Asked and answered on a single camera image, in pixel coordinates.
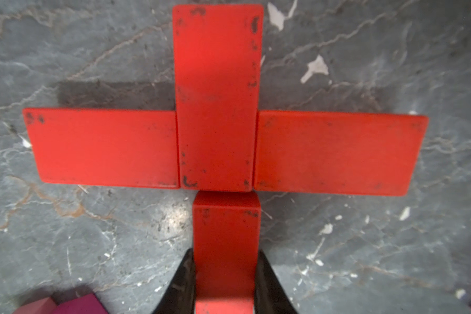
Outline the red block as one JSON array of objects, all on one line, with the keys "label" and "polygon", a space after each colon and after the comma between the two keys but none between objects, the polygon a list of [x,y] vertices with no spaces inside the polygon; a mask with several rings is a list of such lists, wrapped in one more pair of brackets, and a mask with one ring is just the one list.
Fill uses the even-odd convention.
[{"label": "red block", "polygon": [[429,119],[422,115],[260,111],[260,191],[403,196]]},{"label": "red block", "polygon": [[174,111],[26,108],[42,181],[178,189]]},{"label": "red block", "polygon": [[192,206],[196,313],[252,313],[261,205],[255,192],[197,193]]}]

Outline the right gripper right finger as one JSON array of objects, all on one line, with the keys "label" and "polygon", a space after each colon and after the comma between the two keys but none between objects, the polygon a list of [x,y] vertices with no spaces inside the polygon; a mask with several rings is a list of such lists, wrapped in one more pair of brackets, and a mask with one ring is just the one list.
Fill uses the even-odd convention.
[{"label": "right gripper right finger", "polygon": [[255,273],[254,308],[256,314],[297,314],[262,250]]}]

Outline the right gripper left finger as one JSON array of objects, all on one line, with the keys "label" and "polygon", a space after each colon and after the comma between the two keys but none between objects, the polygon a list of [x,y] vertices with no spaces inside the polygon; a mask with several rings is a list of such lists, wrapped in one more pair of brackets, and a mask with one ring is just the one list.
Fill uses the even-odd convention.
[{"label": "right gripper left finger", "polygon": [[152,314],[193,314],[195,299],[196,265],[193,249],[190,248]]}]

